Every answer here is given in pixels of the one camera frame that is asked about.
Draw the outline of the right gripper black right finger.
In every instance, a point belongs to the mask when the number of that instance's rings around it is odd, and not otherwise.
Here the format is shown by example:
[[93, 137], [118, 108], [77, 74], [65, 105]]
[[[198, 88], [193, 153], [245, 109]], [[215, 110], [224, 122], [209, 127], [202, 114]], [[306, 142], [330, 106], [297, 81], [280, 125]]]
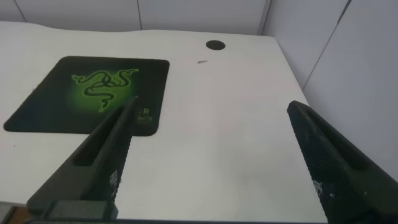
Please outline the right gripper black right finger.
[[311, 107], [287, 113], [328, 223], [397, 223], [397, 182]]

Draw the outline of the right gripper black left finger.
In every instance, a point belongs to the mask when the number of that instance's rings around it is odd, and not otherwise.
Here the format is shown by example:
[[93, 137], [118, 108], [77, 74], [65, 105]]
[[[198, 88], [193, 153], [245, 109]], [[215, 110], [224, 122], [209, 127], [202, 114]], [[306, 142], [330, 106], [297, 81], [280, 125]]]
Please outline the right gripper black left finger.
[[34, 213], [62, 200], [114, 201], [134, 132], [138, 97], [116, 108], [27, 201]]

